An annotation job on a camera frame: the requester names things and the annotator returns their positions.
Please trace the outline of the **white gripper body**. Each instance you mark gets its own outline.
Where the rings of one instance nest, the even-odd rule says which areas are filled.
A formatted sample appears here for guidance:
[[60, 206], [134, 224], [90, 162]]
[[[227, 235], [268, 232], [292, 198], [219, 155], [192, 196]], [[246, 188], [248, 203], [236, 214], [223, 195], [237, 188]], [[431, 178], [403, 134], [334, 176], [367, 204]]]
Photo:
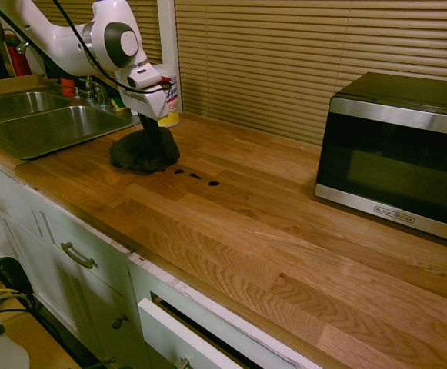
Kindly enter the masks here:
[[159, 85], [162, 76], [150, 63], [135, 65], [115, 72], [123, 87], [119, 92], [124, 105], [149, 118], [159, 120], [168, 115], [165, 93]]

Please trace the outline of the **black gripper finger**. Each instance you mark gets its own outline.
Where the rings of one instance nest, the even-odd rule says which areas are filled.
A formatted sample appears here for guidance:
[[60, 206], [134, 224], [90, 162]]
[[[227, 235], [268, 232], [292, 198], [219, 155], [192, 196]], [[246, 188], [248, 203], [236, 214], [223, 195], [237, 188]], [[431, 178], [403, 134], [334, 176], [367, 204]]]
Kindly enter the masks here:
[[140, 137], [144, 140], [147, 148], [152, 146], [150, 132], [150, 118], [138, 113], [138, 117], [143, 129], [140, 131]]
[[153, 150], [162, 150], [162, 140], [159, 131], [158, 122], [155, 119], [149, 119], [149, 136], [153, 146]]

